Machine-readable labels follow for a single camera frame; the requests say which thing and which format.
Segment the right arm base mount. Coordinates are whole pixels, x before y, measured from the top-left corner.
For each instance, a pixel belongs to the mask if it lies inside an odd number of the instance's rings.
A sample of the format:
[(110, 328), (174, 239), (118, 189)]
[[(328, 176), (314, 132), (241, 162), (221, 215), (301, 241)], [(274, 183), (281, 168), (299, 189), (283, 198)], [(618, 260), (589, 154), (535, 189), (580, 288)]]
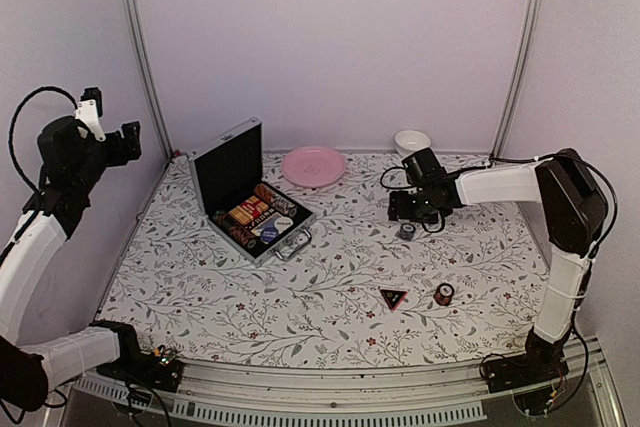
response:
[(479, 366), (490, 393), (503, 392), (559, 380), (569, 373), (562, 347), (527, 347), (524, 354), (491, 354)]

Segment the aluminium poker case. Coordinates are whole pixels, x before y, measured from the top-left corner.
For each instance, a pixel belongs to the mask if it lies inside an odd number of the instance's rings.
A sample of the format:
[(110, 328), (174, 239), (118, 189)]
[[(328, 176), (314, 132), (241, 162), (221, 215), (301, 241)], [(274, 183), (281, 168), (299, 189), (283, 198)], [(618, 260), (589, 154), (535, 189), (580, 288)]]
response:
[[(272, 257), (288, 261), (311, 244), (310, 226), (315, 220), (314, 213), (264, 179), (262, 123), (259, 119), (252, 117), (233, 127), (216, 137), (211, 145), (190, 151), (187, 159), (198, 203), (207, 222), (246, 259), (257, 265)], [(268, 204), (269, 210), (247, 225), (241, 225), (232, 218), (229, 211), (255, 195), (254, 187), (260, 183), (269, 186), (277, 197), (295, 203), (296, 215), (285, 216)], [(229, 235), (229, 231), (216, 225), (213, 215), (217, 211), (227, 212), (234, 221), (233, 227), (242, 227), (254, 234), (257, 246), (251, 251), (245, 250)], [(274, 221), (279, 217), (291, 218), (294, 225), (287, 230), (278, 230), (280, 235), (273, 242), (263, 243), (260, 231), (265, 227), (275, 227)]]

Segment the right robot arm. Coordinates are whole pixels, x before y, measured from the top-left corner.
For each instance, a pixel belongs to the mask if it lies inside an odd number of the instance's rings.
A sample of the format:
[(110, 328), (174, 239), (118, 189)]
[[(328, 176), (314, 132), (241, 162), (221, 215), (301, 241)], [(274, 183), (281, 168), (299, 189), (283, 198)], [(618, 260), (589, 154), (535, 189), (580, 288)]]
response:
[(555, 353), (575, 331), (592, 265), (619, 215), (614, 187), (571, 148), (530, 159), (491, 157), (484, 165), (447, 171), (434, 152), (403, 159), (407, 183), (390, 189), (392, 221), (445, 224), (456, 209), (481, 204), (537, 205), (550, 243), (550, 277), (517, 374), (537, 383), (552, 371)]

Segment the grey white chip stack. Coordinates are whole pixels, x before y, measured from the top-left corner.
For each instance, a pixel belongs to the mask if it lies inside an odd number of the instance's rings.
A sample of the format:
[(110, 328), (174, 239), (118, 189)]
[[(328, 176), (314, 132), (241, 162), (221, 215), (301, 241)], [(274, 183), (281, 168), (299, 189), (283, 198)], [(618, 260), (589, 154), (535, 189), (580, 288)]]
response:
[(297, 205), (283, 197), (274, 197), (271, 205), (285, 216), (294, 217), (297, 213)]

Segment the purple black chip stack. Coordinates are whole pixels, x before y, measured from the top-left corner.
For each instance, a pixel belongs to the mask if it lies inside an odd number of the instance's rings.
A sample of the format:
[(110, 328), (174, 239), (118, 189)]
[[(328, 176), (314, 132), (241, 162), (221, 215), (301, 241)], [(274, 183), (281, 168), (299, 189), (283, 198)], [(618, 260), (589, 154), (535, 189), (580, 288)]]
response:
[(404, 241), (411, 241), (416, 233), (416, 227), (411, 223), (402, 223), (397, 236)]

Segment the brown tall chip stack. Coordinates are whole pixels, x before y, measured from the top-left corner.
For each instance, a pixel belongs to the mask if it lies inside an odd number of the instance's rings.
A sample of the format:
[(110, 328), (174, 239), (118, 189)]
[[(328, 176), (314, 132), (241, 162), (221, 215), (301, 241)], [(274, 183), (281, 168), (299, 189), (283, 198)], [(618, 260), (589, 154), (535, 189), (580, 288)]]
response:
[(242, 227), (231, 227), (229, 235), (247, 251), (253, 250), (258, 244), (257, 237)]

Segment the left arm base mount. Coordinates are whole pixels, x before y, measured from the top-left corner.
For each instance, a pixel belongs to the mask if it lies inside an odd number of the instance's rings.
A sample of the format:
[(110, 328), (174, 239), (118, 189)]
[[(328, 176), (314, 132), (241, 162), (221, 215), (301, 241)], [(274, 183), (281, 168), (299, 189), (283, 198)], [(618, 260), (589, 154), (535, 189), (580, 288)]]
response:
[(173, 349), (160, 345), (149, 353), (139, 349), (125, 351), (116, 361), (98, 366), (96, 370), (105, 377), (176, 393), (184, 363)]

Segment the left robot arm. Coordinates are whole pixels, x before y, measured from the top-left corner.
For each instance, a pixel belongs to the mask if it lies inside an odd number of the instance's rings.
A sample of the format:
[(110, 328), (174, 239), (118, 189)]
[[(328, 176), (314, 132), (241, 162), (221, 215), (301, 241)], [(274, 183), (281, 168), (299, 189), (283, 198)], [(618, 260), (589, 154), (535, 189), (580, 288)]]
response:
[(17, 347), (22, 317), (40, 278), (73, 235), (89, 194), (109, 167), (141, 155), (140, 124), (102, 134), (98, 124), (72, 116), (48, 124), (37, 138), (43, 165), (39, 185), (24, 206), (1, 253), (1, 403), (24, 412), (41, 408), (60, 384), (110, 362), (128, 381), (148, 373), (148, 359), (105, 328), (87, 328), (28, 350)]

